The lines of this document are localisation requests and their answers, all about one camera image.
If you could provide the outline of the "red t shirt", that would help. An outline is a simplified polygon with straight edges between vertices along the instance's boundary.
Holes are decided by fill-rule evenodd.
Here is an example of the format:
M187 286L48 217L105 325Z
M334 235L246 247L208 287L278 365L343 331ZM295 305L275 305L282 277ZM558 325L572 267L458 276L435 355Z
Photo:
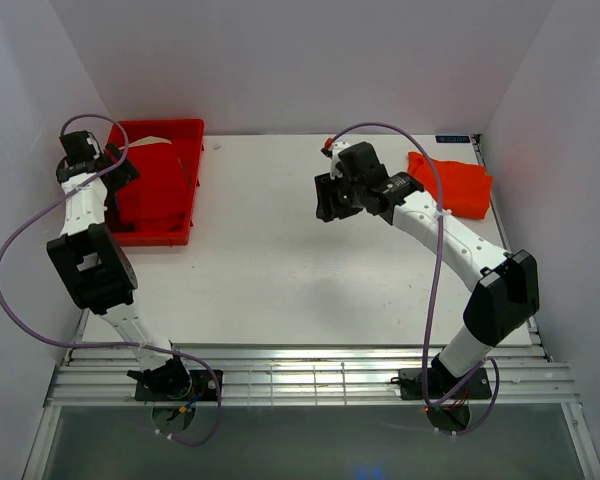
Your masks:
M179 230L190 181L174 145L130 148L127 159L140 177L116 194L121 223L141 233Z

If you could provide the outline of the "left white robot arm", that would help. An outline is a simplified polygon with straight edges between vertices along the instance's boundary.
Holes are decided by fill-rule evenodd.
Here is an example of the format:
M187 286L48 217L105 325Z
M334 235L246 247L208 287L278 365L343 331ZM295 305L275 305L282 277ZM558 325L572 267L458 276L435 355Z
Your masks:
M87 131L60 137L66 156L56 168L64 193L64 225L58 238L46 245L47 253L71 299L81 309L106 321L127 343L134 343L139 369L128 376L151 393L177 400L192 387L192 376L172 343L152 332L142 320L134 291L138 281L128 258L105 222L106 201L140 177L125 162L118 169L84 186L91 176L120 160L114 144L100 147Z

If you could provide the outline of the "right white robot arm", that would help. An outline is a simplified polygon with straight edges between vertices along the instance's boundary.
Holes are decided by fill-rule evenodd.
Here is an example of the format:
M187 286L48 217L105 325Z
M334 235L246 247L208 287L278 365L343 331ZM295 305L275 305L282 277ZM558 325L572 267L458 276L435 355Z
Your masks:
M454 397L468 373L539 309L537 262L525 250L506 251L438 210L432 195L399 173L369 187L344 177L315 178L316 216L324 222L367 211L410 235L447 265L470 292L463 325L431 361L421 382L437 398Z

